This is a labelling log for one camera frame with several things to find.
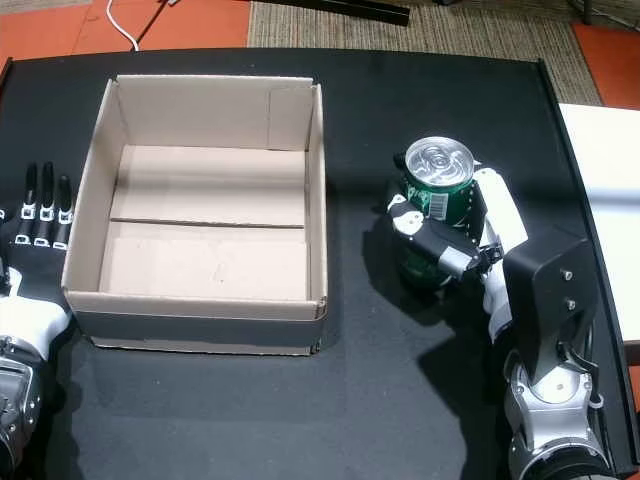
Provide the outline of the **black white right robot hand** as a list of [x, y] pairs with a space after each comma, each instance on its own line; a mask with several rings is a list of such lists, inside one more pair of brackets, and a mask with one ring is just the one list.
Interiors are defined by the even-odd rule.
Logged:
[[401, 176], [389, 185], [385, 212], [400, 271], [431, 290], [480, 281], [497, 340], [512, 322], [503, 258], [528, 238], [506, 182], [460, 151], [405, 153], [395, 163]]

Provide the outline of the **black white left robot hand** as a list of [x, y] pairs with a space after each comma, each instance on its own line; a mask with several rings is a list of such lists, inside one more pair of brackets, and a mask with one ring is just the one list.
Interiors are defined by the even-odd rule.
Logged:
[[43, 360], [71, 318], [61, 272], [73, 220], [71, 182], [51, 162], [27, 167], [16, 212], [1, 207], [1, 336]]

